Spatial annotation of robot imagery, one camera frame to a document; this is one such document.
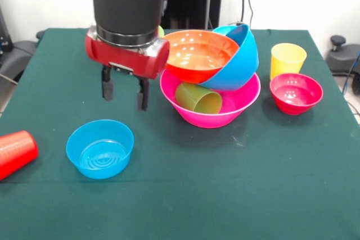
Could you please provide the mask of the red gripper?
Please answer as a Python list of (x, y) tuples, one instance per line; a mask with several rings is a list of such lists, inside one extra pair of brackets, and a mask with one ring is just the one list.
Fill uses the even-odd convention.
[(85, 36), (85, 51), (91, 60), (103, 64), (102, 97), (106, 101), (113, 99), (113, 81), (111, 67), (131, 72), (137, 76), (139, 92), (137, 107), (146, 111), (149, 100), (149, 79), (155, 79), (164, 69), (168, 60), (170, 44), (167, 40), (157, 37), (152, 44), (142, 48), (125, 48), (107, 44), (100, 40), (96, 27), (92, 25)]

